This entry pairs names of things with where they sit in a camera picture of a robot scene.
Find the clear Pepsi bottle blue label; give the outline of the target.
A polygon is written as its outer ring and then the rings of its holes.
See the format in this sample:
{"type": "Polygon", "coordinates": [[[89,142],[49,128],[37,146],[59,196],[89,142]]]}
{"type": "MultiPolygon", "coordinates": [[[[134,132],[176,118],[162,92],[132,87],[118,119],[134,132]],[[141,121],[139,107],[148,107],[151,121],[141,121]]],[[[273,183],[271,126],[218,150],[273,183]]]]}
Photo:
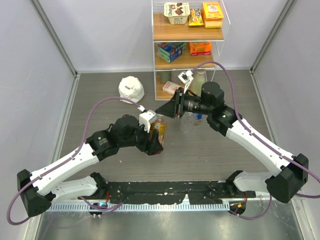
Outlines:
{"type": "Polygon", "coordinates": [[[201,114],[201,113],[196,113],[196,114],[195,114],[194,125],[195,125],[195,126],[199,126],[199,125],[202,123],[202,119],[203,119],[203,114],[201,114]]]}

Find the small clear bottle blue cap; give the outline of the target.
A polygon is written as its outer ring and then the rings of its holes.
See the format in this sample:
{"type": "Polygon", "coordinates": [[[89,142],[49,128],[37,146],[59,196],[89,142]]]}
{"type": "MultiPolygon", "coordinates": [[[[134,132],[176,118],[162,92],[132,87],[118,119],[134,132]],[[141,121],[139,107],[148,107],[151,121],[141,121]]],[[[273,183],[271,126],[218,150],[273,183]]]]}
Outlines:
{"type": "Polygon", "coordinates": [[[195,114],[192,112],[185,112],[180,120],[180,130],[182,133],[189,133],[195,122],[195,114]]]}

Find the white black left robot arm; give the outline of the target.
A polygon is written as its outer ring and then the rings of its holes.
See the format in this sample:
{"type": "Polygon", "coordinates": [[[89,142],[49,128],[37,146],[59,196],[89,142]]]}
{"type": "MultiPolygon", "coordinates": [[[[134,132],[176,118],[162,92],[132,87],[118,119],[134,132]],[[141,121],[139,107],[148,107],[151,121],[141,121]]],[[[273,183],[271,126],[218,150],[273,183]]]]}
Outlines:
{"type": "Polygon", "coordinates": [[[69,198],[93,196],[102,199],[107,193],[107,183],[99,173],[78,180],[66,179],[116,155],[121,148],[136,147],[148,156],[162,152],[159,132],[151,129],[157,118],[151,110],[141,113],[138,118],[123,115],[107,129],[94,132],[73,152],[56,162],[33,172],[21,170],[17,174],[17,189],[21,192],[27,216],[38,216],[51,205],[69,198]]]}

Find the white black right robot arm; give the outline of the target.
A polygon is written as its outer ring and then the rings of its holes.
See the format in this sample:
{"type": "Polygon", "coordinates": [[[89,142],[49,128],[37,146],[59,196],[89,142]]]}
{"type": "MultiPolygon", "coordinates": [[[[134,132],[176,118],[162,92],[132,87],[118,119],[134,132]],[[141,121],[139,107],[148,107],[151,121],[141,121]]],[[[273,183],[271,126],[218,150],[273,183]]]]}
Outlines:
{"type": "Polygon", "coordinates": [[[308,181],[309,160],[281,149],[256,131],[241,115],[224,101],[224,91],[216,82],[206,82],[199,96],[178,88],[173,97],[155,111],[169,118],[181,118],[184,113],[206,115],[209,126],[224,137],[235,141],[255,156],[267,172],[234,172],[226,184],[226,193],[233,198],[243,192],[269,193],[281,203],[288,203],[308,181]]]}

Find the amber drink bottle red label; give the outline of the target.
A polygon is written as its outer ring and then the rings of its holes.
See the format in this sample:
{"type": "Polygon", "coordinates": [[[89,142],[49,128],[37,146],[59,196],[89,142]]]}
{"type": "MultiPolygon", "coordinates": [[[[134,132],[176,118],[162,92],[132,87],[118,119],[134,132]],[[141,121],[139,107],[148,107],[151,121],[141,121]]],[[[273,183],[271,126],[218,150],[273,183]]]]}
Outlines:
{"type": "Polygon", "coordinates": [[[166,132],[167,123],[165,117],[161,114],[157,114],[157,119],[151,124],[150,131],[158,131],[158,141],[161,145],[164,144],[164,137],[166,132]]]}

